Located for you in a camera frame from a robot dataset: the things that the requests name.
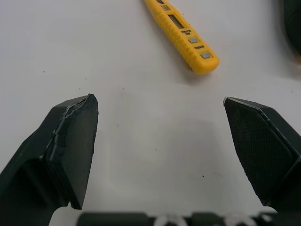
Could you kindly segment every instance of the rubber gripper pad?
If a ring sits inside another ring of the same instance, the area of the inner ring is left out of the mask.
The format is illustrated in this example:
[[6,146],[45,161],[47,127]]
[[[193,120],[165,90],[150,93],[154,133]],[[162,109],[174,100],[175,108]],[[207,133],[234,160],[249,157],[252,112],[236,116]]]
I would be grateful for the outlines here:
[[48,147],[47,161],[73,208],[82,209],[94,153],[98,102],[93,94],[69,106]]

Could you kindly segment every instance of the gray button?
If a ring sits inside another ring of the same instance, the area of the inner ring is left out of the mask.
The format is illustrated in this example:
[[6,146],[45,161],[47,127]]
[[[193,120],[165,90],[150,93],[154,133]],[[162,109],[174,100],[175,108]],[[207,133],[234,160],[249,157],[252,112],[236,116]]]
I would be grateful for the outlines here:
[[211,55],[210,53],[206,52],[206,53],[202,53],[201,56],[206,59],[206,58],[209,58]]
[[191,39],[189,39],[189,42],[190,43],[197,43],[198,39],[197,38],[191,38]]

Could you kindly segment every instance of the yellow voltage tester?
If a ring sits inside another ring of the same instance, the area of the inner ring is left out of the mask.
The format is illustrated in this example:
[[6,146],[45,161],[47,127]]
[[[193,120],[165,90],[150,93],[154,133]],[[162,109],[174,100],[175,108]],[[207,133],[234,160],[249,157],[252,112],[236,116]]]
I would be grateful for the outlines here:
[[156,22],[195,73],[205,74],[217,67],[217,55],[167,0],[144,1]]

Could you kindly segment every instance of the black object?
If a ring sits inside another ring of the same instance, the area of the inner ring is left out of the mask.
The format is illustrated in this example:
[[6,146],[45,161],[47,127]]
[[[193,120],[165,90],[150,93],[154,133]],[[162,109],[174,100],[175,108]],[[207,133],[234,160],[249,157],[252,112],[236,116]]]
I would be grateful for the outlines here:
[[0,225],[47,226],[59,207],[82,208],[97,121],[93,94],[51,109],[0,174]]
[[[232,216],[221,217],[213,213],[194,213],[190,218],[183,218],[187,226],[253,226],[244,223],[253,221],[256,226],[300,226],[301,214],[261,213],[256,217],[236,216],[236,224],[227,224]],[[84,213],[77,226],[153,226],[155,218],[144,213]]]
[[301,137],[272,108],[228,97],[224,101],[234,146],[263,205],[301,210]]
[[301,55],[301,1],[283,0],[284,25],[293,49]]

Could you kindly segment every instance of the white table surface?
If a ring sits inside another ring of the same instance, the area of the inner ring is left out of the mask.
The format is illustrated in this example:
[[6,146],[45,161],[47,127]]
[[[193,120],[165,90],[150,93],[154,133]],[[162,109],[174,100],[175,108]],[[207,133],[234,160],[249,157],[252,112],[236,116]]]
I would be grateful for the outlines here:
[[[51,107],[93,93],[99,121],[83,210],[255,214],[224,97],[269,105],[301,133],[301,73],[273,0],[172,0],[220,57],[199,80],[142,0],[0,3],[0,170]],[[60,208],[51,226],[74,226]]]

